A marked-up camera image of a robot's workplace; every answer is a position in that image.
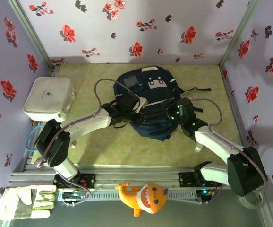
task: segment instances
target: white box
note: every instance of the white box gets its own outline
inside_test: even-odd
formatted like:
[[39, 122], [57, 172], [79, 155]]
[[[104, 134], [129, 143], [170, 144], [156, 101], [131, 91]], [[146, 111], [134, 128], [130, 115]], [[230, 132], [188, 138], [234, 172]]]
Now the white box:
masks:
[[24, 104], [23, 111], [34, 121], [61, 122], [68, 116], [75, 99], [74, 87], [68, 78], [39, 77]]

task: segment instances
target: orange plush toy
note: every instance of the orange plush toy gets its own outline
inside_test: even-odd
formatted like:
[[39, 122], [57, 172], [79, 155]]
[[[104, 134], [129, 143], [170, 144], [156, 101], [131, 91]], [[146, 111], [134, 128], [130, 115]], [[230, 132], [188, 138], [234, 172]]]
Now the orange plush toy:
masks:
[[123, 183], [117, 185], [115, 188], [118, 189], [122, 202], [134, 209], [133, 214], [135, 217], [140, 216], [142, 210], [150, 214], [155, 214], [166, 203], [167, 188], [164, 190], [155, 183], [147, 183], [141, 190], [133, 186], [131, 192], [126, 190], [127, 186], [129, 186], [128, 183]]

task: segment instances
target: navy blue backpack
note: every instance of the navy blue backpack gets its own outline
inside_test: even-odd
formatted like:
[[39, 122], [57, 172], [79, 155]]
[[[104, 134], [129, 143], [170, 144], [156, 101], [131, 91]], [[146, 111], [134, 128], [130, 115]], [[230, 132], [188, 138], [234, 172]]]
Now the navy blue backpack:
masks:
[[[150, 66], [124, 73], [118, 77], [117, 81], [148, 101], [147, 106], [141, 110], [146, 114], [145, 122], [140, 126], [135, 126], [134, 124], [131, 124], [131, 126], [141, 136], [160, 141], [169, 139], [171, 133], [177, 128], [178, 123], [167, 117], [161, 103], [166, 99], [179, 100], [181, 99], [180, 94], [185, 92], [179, 88], [171, 73], [161, 67]], [[113, 90], [116, 99], [127, 92], [117, 83], [113, 85]], [[197, 90], [211, 91], [210, 88]]]

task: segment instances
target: white glove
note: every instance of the white glove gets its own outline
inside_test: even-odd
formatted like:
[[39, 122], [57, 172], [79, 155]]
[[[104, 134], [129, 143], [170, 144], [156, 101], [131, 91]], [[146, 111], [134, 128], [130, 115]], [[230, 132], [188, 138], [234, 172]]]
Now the white glove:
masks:
[[55, 185], [8, 188], [0, 199], [0, 220], [48, 218], [56, 199]]

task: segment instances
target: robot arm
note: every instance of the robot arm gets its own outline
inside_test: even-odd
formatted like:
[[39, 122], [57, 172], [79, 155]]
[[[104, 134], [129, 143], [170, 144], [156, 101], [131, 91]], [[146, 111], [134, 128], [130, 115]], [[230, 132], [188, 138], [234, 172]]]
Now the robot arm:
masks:
[[[103, 104], [97, 114], [91, 113], [74, 121], [62, 123], [58, 123], [52, 119], [46, 123], [41, 131], [36, 140], [36, 147], [42, 155], [42, 159], [50, 167], [67, 180], [77, 183], [80, 179], [80, 172], [67, 157], [70, 144], [77, 138], [94, 130], [106, 128], [120, 122], [131, 122], [135, 125], [141, 125], [145, 120], [145, 115], [140, 110], [146, 104], [146, 99], [126, 93], [118, 101]], [[48, 153], [45, 154], [49, 143], [60, 131], [62, 132], [58, 134]], [[35, 167], [40, 168], [42, 165], [41, 158], [36, 160]]]
[[262, 185], [266, 187], [267, 176], [254, 147], [245, 148], [213, 131], [206, 122], [196, 118], [190, 99], [166, 100], [162, 106], [167, 116], [181, 125], [183, 133], [198, 143], [197, 152], [205, 146], [226, 164], [218, 166], [204, 162], [196, 166], [194, 177], [198, 183], [219, 182], [230, 186], [239, 196], [245, 196]]

